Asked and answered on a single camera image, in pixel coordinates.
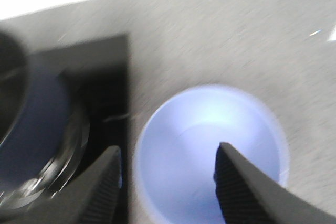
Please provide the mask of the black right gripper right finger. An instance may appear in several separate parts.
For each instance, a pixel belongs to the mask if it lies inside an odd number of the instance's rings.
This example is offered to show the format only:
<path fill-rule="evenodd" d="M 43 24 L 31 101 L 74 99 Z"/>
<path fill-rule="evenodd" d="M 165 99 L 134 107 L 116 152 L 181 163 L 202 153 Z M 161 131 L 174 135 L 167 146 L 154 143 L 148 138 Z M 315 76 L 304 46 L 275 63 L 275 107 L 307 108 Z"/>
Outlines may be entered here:
<path fill-rule="evenodd" d="M 214 181 L 226 223 L 335 223 L 335 216 L 280 186 L 227 142 L 218 147 Z"/>

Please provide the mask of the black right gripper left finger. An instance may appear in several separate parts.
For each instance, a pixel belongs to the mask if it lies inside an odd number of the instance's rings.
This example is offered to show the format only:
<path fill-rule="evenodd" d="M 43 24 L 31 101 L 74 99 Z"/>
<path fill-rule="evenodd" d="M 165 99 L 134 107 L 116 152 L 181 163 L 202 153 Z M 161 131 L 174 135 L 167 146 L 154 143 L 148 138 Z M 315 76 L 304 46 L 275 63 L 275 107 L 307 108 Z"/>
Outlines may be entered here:
<path fill-rule="evenodd" d="M 105 148 L 75 175 L 77 160 L 61 155 L 33 178 L 1 189 L 1 223 L 111 223 L 121 187 L 120 148 Z"/>

